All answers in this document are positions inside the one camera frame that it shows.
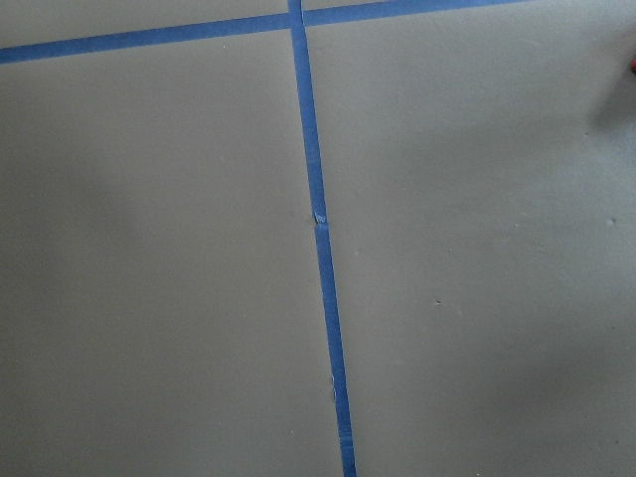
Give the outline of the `crossing blue tape strip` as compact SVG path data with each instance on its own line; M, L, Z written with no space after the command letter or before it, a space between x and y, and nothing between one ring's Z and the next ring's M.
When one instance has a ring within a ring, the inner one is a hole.
M1 50L1 63L11 65L31 61L95 54L156 45L209 40L305 27L352 23L399 16L499 6L499 1L378 1L317 9L293 7L276 13L197 24L136 30L82 38L58 40Z

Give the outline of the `long blue tape strip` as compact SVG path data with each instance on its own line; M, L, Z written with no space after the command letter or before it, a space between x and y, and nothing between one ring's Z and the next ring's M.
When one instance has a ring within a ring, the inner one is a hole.
M354 434L350 414L345 354L333 267L330 225L325 199L322 157L306 25L302 3L300 1L289 1L287 5L336 411L338 447L341 454L343 475L355 477L357 475L357 467Z

